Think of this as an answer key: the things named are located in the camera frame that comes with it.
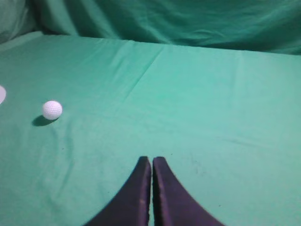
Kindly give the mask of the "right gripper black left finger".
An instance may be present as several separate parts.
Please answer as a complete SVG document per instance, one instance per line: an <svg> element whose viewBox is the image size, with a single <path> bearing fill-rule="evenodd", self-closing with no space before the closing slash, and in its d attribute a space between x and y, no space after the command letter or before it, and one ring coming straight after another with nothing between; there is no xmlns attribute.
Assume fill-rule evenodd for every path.
<svg viewBox="0 0 301 226"><path fill-rule="evenodd" d="M131 175L112 200L87 226L147 226L151 194L151 165L141 156Z"/></svg>

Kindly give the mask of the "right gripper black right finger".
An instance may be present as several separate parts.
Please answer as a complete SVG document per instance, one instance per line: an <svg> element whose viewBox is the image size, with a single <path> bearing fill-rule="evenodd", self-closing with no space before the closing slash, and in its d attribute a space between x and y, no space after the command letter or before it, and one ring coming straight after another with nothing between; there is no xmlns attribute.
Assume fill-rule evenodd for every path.
<svg viewBox="0 0 301 226"><path fill-rule="evenodd" d="M156 226L222 226L186 191L164 157L153 159L153 212Z"/></svg>

